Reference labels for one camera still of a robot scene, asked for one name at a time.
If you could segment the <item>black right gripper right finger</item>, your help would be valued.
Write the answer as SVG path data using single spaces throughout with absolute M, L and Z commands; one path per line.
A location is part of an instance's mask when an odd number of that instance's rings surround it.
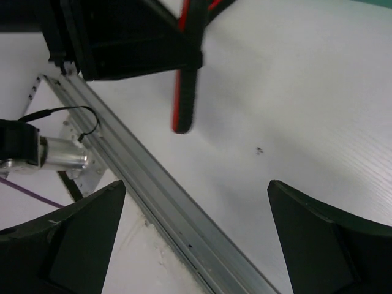
M 294 293 L 391 293 L 391 227 L 272 180 L 268 198 Z

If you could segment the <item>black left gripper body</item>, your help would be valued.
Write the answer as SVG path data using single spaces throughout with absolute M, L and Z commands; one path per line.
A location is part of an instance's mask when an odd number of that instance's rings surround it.
M 41 32 L 50 53 L 49 61 L 69 72 L 66 63 L 74 63 L 79 72 L 88 70 L 89 58 L 83 53 L 81 33 L 73 1 L 1 1 L 1 32 Z

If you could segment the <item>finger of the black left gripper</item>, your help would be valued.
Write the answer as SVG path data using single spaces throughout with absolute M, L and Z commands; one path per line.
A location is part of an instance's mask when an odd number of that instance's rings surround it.
M 86 81 L 202 66 L 201 46 L 160 1 L 61 1 L 61 11 Z

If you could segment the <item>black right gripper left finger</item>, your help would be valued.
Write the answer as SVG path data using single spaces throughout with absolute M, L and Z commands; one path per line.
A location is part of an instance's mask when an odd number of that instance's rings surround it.
M 124 183 L 114 181 L 1 230 L 1 293 L 101 293 L 125 195 Z

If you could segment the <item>black red utility knife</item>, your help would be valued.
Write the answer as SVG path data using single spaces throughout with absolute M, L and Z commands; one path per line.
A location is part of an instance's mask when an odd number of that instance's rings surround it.
M 233 3 L 228 0 L 184 1 L 178 28 L 196 49 L 201 50 L 206 27 Z M 176 134 L 185 134 L 192 127 L 199 68 L 186 66 L 176 72 L 171 122 Z

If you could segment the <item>aluminium rail frame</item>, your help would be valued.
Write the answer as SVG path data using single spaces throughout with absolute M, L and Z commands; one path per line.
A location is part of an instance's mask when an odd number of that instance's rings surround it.
M 78 130 L 92 124 L 82 105 L 92 107 L 100 132 L 87 139 L 94 154 L 121 180 L 157 232 L 207 293 L 276 293 L 276 288 L 169 175 L 110 107 L 78 75 L 39 75 L 70 107 Z

